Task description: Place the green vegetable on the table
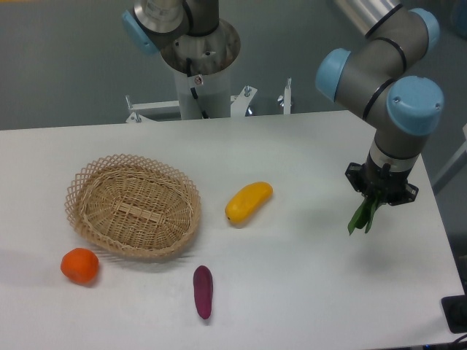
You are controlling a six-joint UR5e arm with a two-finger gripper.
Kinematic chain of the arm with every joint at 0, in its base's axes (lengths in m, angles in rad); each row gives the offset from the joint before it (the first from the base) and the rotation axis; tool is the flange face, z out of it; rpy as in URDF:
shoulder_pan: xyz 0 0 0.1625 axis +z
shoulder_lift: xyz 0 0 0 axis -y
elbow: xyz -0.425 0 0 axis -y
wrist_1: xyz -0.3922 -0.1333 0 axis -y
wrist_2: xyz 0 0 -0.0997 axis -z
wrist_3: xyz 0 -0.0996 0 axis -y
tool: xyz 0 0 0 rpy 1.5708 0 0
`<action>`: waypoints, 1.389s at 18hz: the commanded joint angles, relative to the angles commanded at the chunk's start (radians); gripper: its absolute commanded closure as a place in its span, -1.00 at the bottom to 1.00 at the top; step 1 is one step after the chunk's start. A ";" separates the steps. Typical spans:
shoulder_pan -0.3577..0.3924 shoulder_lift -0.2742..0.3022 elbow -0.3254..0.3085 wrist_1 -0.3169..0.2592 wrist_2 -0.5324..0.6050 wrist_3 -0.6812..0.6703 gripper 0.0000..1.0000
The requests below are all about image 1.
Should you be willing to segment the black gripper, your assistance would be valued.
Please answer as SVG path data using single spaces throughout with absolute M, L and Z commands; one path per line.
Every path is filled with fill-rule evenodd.
M 408 182 L 410 170 L 396 172 L 390 164 L 378 166 L 374 162 L 350 163 L 345 171 L 353 189 L 366 198 L 378 198 L 379 204 L 398 206 L 413 203 L 419 189 Z

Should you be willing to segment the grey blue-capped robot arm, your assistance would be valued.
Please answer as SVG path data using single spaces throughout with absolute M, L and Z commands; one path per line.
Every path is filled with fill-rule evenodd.
M 346 177 L 378 205 L 411 203 L 418 189 L 408 175 L 439 123 L 444 95 L 433 81 L 406 70 L 439 40 L 439 24 L 423 9 L 399 1 L 339 1 L 367 38 L 357 53 L 331 51 L 320 64 L 316 88 L 376 130 L 364 164 Z M 217 1 L 136 1 L 123 27 L 148 55 L 172 70 L 183 119 L 243 117 L 252 91 L 231 98 L 229 70 L 240 51 L 236 29 L 219 15 Z

